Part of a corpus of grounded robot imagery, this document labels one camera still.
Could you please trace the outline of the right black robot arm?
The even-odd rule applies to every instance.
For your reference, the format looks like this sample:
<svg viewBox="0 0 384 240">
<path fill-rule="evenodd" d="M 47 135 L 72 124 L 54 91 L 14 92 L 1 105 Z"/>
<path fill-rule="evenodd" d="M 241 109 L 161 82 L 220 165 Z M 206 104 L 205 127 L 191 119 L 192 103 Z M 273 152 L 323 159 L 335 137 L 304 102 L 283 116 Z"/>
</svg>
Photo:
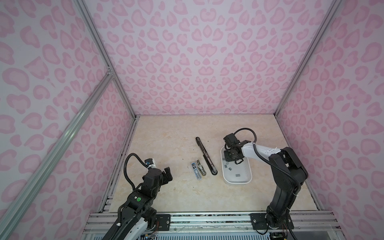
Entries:
<svg viewBox="0 0 384 240">
<path fill-rule="evenodd" d="M 276 230 L 284 225 L 289 228 L 291 207 L 309 176 L 308 172 L 292 148 L 272 149 L 260 146 L 255 133 L 253 136 L 252 142 L 241 142 L 235 133 L 225 136 L 224 159 L 239 164 L 245 158 L 260 160 L 271 167 L 276 190 L 264 219 L 255 225 L 265 230 Z"/>
</svg>

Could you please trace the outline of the blue mini stapler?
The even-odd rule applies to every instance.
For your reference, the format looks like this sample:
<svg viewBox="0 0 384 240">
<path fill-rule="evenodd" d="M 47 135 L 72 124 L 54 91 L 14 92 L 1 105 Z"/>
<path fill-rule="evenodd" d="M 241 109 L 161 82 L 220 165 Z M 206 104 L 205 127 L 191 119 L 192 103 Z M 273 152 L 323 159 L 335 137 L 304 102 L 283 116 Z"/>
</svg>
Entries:
<svg viewBox="0 0 384 240">
<path fill-rule="evenodd" d="M 198 168 L 197 168 L 196 163 L 195 163 L 195 162 L 191 163 L 191 166 L 192 166 L 192 169 L 193 169 L 193 171 L 194 171 L 194 174 L 195 174 L 197 180 L 201 180 L 201 179 L 202 179 L 202 176 L 201 176 L 201 174 L 200 174 L 200 172 L 199 172 L 199 170 L 198 170 Z"/>
</svg>

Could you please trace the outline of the beige mini stapler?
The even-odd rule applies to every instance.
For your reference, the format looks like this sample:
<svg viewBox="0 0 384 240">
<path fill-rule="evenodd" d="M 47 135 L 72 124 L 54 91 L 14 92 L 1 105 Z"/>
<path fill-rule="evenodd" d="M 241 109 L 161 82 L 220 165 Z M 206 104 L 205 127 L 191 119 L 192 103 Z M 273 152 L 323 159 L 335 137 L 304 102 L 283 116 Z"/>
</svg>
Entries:
<svg viewBox="0 0 384 240">
<path fill-rule="evenodd" d="M 206 173 L 206 171 L 205 171 L 203 165 L 201 164 L 201 161 L 200 161 L 200 160 L 197 160 L 196 163 L 197 163 L 197 167 L 198 167 L 198 170 L 199 170 L 199 172 L 201 173 L 201 175 L 202 175 L 202 176 L 206 176 L 207 173 Z"/>
</svg>

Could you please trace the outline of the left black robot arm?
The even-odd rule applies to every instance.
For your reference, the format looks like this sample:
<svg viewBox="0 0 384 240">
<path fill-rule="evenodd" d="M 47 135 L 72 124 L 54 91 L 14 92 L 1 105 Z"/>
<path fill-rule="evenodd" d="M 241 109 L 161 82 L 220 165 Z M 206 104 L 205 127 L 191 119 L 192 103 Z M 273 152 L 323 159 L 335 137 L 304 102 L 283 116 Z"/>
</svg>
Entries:
<svg viewBox="0 0 384 240">
<path fill-rule="evenodd" d="M 143 176 L 143 182 L 127 197 L 118 208 L 117 219 L 103 237 L 104 240 L 136 240 L 145 231 L 156 226 L 157 211 L 152 204 L 161 186 L 173 180 L 169 167 L 163 171 L 150 168 Z"/>
</svg>

